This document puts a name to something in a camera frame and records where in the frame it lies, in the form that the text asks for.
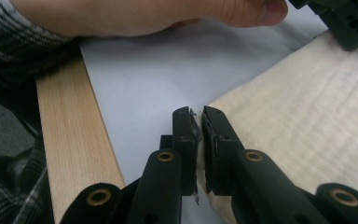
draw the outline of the hand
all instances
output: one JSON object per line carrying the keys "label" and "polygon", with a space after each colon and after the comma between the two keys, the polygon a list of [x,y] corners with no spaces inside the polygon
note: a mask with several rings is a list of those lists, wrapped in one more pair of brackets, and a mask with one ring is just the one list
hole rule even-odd
{"label": "hand", "polygon": [[66,36],[134,36],[180,21],[213,19],[235,27],[274,25],[284,19],[284,0],[11,0],[26,17]]}

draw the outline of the wooden strip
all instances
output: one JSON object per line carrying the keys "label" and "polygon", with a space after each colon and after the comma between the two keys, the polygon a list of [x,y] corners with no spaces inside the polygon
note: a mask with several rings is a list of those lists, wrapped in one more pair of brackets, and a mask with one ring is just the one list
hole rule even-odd
{"label": "wooden strip", "polygon": [[124,181],[83,60],[37,80],[55,222],[95,183]]}

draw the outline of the black clamp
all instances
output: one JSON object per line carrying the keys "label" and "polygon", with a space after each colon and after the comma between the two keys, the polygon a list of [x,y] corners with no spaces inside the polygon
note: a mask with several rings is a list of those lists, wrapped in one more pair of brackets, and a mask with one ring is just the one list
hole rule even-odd
{"label": "black clamp", "polygon": [[297,188],[265,153],[245,149],[225,114],[205,106],[202,131],[188,107],[173,112],[172,135],[162,135],[142,177],[120,190],[111,184],[84,189],[62,224],[179,224],[182,196],[197,194],[197,149],[203,133],[208,193],[232,196],[237,223],[358,223],[358,191],[321,185]]}
{"label": "black clamp", "polygon": [[308,5],[346,50],[358,49],[358,0],[289,0],[297,9]]}

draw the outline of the white surface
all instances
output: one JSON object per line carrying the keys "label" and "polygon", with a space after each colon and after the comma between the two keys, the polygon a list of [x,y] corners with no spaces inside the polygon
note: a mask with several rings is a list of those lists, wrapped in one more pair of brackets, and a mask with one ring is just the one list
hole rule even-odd
{"label": "white surface", "polygon": [[[309,43],[325,26],[290,8],[274,27],[234,29],[203,21],[136,38],[92,39],[81,50],[117,160],[129,184],[142,175],[172,112],[196,112]],[[184,198],[182,223],[223,223],[204,197]]]}

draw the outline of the brass insert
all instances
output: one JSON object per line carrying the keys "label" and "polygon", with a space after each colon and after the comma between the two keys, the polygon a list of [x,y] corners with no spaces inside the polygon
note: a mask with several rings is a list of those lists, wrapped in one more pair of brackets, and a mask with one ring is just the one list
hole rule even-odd
{"label": "brass insert", "polygon": [[358,199],[353,194],[343,189],[330,190],[331,197],[339,203],[345,204],[350,207],[358,206]]}
{"label": "brass insert", "polygon": [[171,161],[173,160],[173,154],[171,152],[161,152],[157,155],[159,161]]}
{"label": "brass insert", "polygon": [[87,203],[91,206],[103,205],[112,197],[109,189],[96,189],[87,197]]}
{"label": "brass insert", "polygon": [[249,161],[262,161],[263,156],[258,152],[246,152],[245,153],[246,159]]}

